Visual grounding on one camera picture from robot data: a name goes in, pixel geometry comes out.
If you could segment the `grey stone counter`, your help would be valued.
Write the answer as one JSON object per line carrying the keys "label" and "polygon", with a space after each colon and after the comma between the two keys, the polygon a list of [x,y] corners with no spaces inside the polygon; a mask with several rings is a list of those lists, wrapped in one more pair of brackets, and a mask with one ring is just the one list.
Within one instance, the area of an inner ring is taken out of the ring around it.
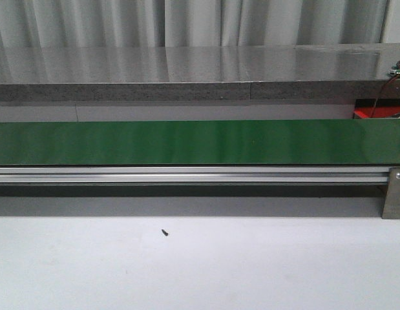
{"label": "grey stone counter", "polygon": [[400,43],[0,48],[0,102],[400,98]]}

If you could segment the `green conveyor belt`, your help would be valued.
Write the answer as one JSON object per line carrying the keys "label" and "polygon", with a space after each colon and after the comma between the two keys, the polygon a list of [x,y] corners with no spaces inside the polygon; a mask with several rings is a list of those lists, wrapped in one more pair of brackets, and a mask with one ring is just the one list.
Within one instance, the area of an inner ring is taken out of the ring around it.
{"label": "green conveyor belt", "polygon": [[0,165],[400,165],[400,120],[0,123]]}

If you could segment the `red plastic tray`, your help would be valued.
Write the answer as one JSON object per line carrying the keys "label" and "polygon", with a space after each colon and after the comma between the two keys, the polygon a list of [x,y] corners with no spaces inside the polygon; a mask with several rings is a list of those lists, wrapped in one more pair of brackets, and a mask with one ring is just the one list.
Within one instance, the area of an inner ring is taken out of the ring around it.
{"label": "red plastic tray", "polygon": [[400,99],[379,99],[375,110],[373,99],[358,99],[355,103],[353,118],[400,118]]}

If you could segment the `small green circuit board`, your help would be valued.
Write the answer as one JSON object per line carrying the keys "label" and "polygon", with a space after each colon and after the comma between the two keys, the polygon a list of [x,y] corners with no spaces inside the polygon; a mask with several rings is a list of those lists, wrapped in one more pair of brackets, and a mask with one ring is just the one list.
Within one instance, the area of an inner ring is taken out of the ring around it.
{"label": "small green circuit board", "polygon": [[398,61],[389,71],[389,76],[397,76],[400,77],[400,61]]}

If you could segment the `grey curtain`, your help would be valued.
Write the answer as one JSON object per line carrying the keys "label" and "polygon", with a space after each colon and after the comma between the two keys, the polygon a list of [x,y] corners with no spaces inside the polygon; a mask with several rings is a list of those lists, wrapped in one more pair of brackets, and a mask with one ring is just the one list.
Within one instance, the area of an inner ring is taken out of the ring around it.
{"label": "grey curtain", "polygon": [[0,47],[377,43],[386,1],[0,1]]}

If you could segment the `aluminium conveyor frame rail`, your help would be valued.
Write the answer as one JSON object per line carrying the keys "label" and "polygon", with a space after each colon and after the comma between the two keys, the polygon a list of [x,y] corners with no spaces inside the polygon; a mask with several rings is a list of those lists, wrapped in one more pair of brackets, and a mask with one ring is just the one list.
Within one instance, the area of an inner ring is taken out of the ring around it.
{"label": "aluminium conveyor frame rail", "polygon": [[386,183],[385,166],[0,167],[0,184]]}

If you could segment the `metal conveyor support bracket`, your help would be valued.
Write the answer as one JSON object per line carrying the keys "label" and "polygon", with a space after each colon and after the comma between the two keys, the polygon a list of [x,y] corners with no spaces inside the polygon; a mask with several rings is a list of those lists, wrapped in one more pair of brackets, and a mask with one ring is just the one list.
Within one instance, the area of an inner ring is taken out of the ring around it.
{"label": "metal conveyor support bracket", "polygon": [[390,169],[382,219],[400,220],[400,167]]}

